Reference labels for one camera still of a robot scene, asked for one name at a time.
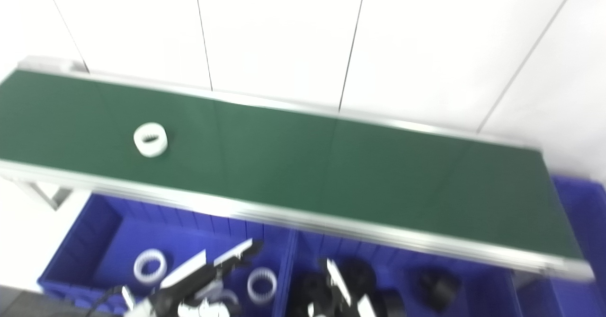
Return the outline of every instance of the blue plastic bin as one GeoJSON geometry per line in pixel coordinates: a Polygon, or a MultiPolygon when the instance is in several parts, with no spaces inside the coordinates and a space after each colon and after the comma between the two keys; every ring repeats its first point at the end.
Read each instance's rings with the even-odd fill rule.
{"type": "Polygon", "coordinates": [[[400,292],[411,317],[522,317],[511,272],[489,265],[379,246],[347,238],[301,232],[294,254],[293,277],[317,272],[319,257],[337,264],[348,257],[366,260],[377,275],[378,289],[400,292]],[[417,274],[424,269],[447,269],[462,281],[451,306],[442,314],[422,304],[416,294],[417,274]]]}
{"type": "MultiPolygon", "coordinates": [[[[318,270],[321,256],[337,262],[351,256],[368,261],[379,288],[399,291],[410,316],[438,316],[415,295],[413,278],[420,269],[439,267],[455,273],[463,283],[442,316],[522,317],[506,269],[100,195],[91,196],[38,282],[48,295],[82,308],[89,308],[114,285],[129,285],[140,299],[150,288],[135,280],[132,267],[143,250],[162,250],[171,271],[202,249],[213,259],[247,238],[264,239],[262,252],[251,267],[235,270],[225,279],[225,286],[238,294],[246,317],[283,317],[292,278],[318,270]],[[278,275],[275,299],[265,307],[252,304],[245,288],[249,273],[259,266],[278,275]]],[[[118,314],[125,309],[120,296],[99,308],[118,314]]]]}
{"type": "Polygon", "coordinates": [[[606,317],[606,194],[598,183],[554,176],[553,182],[596,282],[546,278],[518,290],[524,317],[606,317]]]}
{"type": "MultiPolygon", "coordinates": [[[[115,285],[127,284],[141,299],[151,291],[133,275],[134,260],[142,251],[161,250],[170,272],[203,249],[212,261],[247,238],[259,238],[264,247],[252,266],[234,270],[223,283],[236,292],[248,316],[281,317],[294,237],[295,231],[282,227],[92,195],[38,283],[48,295],[82,308],[115,285]],[[278,276],[275,300],[262,307],[246,294],[248,275],[260,266],[278,276]]],[[[121,296],[113,296],[99,310],[122,314],[126,306],[121,296]]]]}

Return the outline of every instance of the white ring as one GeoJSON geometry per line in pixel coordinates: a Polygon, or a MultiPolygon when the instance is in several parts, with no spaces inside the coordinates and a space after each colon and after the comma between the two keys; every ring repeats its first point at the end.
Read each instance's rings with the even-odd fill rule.
{"type": "Polygon", "coordinates": [[[269,303],[276,293],[276,287],[277,278],[276,274],[272,270],[266,267],[259,267],[258,269],[255,269],[250,273],[249,281],[247,283],[247,289],[249,291],[250,300],[253,303],[257,305],[269,303]],[[269,290],[269,292],[257,293],[253,290],[253,284],[259,280],[266,280],[271,284],[271,289],[269,290]]]}
{"type": "Polygon", "coordinates": [[[141,252],[141,254],[135,259],[133,266],[134,277],[137,278],[141,284],[145,285],[153,285],[156,282],[162,280],[164,275],[166,274],[167,266],[166,259],[162,252],[156,250],[155,248],[150,248],[149,250],[145,250],[141,252]],[[150,274],[143,273],[143,266],[145,266],[150,261],[158,261],[160,266],[158,269],[150,274]]]}
{"type": "Polygon", "coordinates": [[[158,123],[141,125],[134,131],[133,139],[139,153],[148,158],[157,157],[169,146],[166,132],[158,123]]]}

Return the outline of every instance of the floor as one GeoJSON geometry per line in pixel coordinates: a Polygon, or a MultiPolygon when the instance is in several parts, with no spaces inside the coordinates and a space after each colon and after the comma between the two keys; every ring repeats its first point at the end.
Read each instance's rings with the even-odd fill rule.
{"type": "MultiPolygon", "coordinates": [[[[28,291],[0,286],[0,317],[84,317],[86,310],[68,302],[28,291]]],[[[109,317],[94,313],[93,317],[109,317]]]]}

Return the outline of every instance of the black cable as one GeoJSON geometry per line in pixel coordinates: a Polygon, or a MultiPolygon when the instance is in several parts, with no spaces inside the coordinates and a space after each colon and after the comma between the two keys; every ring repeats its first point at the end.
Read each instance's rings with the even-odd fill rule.
{"type": "Polygon", "coordinates": [[[123,286],[119,285],[119,286],[112,287],[108,291],[105,291],[105,293],[103,293],[103,295],[100,296],[99,299],[97,301],[95,301],[93,303],[93,305],[90,306],[89,310],[86,312],[86,315],[84,315],[84,317],[90,317],[91,315],[93,315],[93,312],[95,312],[95,310],[97,310],[97,308],[99,308],[99,306],[101,304],[103,304],[104,302],[106,302],[106,300],[108,300],[111,296],[113,296],[117,293],[121,293],[122,288],[123,288],[123,286]]]}

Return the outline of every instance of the panel seam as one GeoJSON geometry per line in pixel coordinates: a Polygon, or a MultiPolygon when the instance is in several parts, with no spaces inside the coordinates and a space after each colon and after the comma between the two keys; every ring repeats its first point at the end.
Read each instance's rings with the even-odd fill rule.
{"type": "Polygon", "coordinates": [[[535,43],[532,45],[532,47],[530,47],[530,50],[528,50],[528,53],[526,53],[526,56],[524,57],[524,59],[522,60],[522,62],[520,63],[520,65],[517,67],[516,71],[513,73],[513,75],[511,76],[511,78],[509,78],[509,81],[507,82],[507,84],[505,85],[505,87],[503,88],[503,90],[500,92],[500,94],[497,97],[496,101],[494,101],[494,103],[491,106],[489,112],[485,115],[485,117],[480,122],[480,125],[476,129],[476,133],[482,132],[482,129],[484,128],[484,126],[486,125],[486,123],[489,121],[490,117],[494,113],[494,110],[496,110],[496,108],[499,106],[500,102],[505,97],[505,94],[507,93],[507,91],[509,91],[509,89],[511,88],[511,85],[513,84],[513,82],[515,82],[515,80],[517,79],[517,76],[520,74],[520,72],[522,71],[522,69],[526,65],[526,62],[528,62],[528,60],[530,59],[530,56],[532,56],[532,54],[535,52],[537,46],[543,40],[543,37],[545,36],[545,33],[547,33],[547,31],[549,30],[549,28],[551,28],[553,22],[556,20],[556,18],[558,17],[558,14],[560,13],[560,11],[562,10],[562,8],[564,7],[564,5],[567,2],[568,2],[568,0],[562,0],[562,2],[560,3],[560,5],[556,9],[555,13],[552,15],[551,19],[549,19],[549,21],[547,22],[547,25],[545,26],[545,28],[543,28],[543,31],[541,31],[541,34],[539,34],[539,37],[536,39],[535,43]]]}
{"type": "Polygon", "coordinates": [[[210,83],[210,91],[213,89],[213,80],[210,77],[210,64],[208,63],[208,50],[206,49],[206,38],[204,37],[204,25],[202,24],[202,10],[200,9],[200,0],[196,0],[197,15],[200,18],[200,29],[202,30],[202,42],[204,44],[204,55],[206,56],[206,69],[208,70],[208,82],[210,83]]]}
{"type": "Polygon", "coordinates": [[[54,8],[57,9],[57,12],[59,13],[59,17],[61,17],[61,21],[63,22],[63,25],[65,26],[65,29],[67,30],[67,33],[71,37],[71,42],[74,44],[74,47],[76,47],[76,51],[78,51],[78,54],[80,55],[82,64],[84,64],[84,69],[86,70],[87,73],[90,73],[89,66],[86,64],[86,61],[84,60],[84,56],[82,55],[82,51],[80,51],[78,44],[76,44],[76,39],[74,39],[74,36],[71,34],[69,26],[67,26],[67,22],[65,21],[65,18],[63,17],[63,13],[61,13],[61,9],[59,9],[59,5],[57,4],[57,1],[53,0],[53,3],[54,3],[54,8]]]}
{"type": "Polygon", "coordinates": [[[343,89],[341,90],[341,95],[340,95],[340,99],[339,99],[339,112],[340,112],[340,108],[341,108],[341,104],[343,103],[343,95],[345,94],[345,86],[347,83],[347,74],[349,73],[349,64],[351,63],[351,55],[353,54],[353,44],[356,41],[356,33],[357,33],[357,24],[360,21],[360,12],[362,11],[362,2],[364,0],[360,0],[360,6],[357,9],[357,18],[356,18],[356,26],[353,29],[353,37],[351,39],[351,48],[349,50],[349,58],[347,59],[347,67],[345,69],[345,78],[343,79],[343,89]]]}

